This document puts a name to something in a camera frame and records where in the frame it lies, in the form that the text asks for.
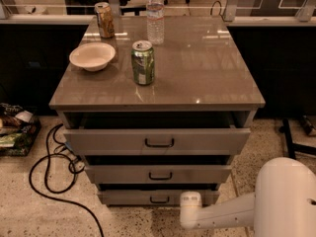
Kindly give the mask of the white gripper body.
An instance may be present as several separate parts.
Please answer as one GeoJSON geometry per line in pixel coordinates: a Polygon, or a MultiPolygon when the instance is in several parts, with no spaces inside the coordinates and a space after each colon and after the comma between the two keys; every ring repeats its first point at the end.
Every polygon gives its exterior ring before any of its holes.
{"type": "Polygon", "coordinates": [[[198,212],[202,209],[201,195],[198,192],[184,192],[180,196],[180,223],[185,229],[195,229],[198,212]]]}

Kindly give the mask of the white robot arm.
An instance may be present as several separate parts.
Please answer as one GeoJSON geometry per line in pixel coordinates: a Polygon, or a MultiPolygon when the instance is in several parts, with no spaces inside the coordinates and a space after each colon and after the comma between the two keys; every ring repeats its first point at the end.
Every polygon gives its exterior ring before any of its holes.
{"type": "Polygon", "coordinates": [[[186,229],[251,227],[254,237],[316,237],[316,176],[279,157],[261,168],[252,193],[204,207],[198,192],[184,192],[180,207],[186,229]]]}

